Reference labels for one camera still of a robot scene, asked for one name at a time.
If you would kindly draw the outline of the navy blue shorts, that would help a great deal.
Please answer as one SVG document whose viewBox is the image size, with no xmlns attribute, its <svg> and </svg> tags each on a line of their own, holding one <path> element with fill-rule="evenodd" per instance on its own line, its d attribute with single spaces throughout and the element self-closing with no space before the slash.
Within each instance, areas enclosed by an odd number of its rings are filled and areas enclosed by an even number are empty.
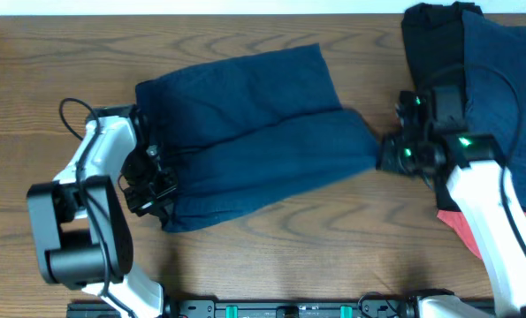
<svg viewBox="0 0 526 318">
<path fill-rule="evenodd" d="M 371 170 L 378 142 L 341 104 L 318 45 L 198 64 L 137 85 L 178 185 L 164 231 L 196 231 Z"/>
</svg>

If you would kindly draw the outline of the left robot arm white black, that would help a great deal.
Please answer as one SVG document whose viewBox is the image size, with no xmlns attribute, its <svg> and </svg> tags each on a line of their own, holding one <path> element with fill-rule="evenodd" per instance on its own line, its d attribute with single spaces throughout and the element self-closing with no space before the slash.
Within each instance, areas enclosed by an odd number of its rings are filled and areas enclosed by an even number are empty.
<svg viewBox="0 0 526 318">
<path fill-rule="evenodd" d="M 121 178 L 132 213 L 171 221 L 178 181 L 160 165 L 143 112 L 135 105 L 92 109 L 72 160 L 27 192 L 39 270 L 47 283 L 95 295 L 120 317 L 176 317 L 179 307 L 133 258 L 116 190 Z"/>
</svg>

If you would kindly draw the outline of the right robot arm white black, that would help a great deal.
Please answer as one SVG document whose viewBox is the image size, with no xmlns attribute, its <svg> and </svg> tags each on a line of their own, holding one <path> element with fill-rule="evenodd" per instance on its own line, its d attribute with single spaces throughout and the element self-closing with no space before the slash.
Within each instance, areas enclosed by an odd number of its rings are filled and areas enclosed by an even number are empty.
<svg viewBox="0 0 526 318">
<path fill-rule="evenodd" d="M 377 168 L 444 183 L 482 256 L 495 316 L 526 317 L 526 215 L 497 141 L 488 134 L 389 134 Z"/>
</svg>

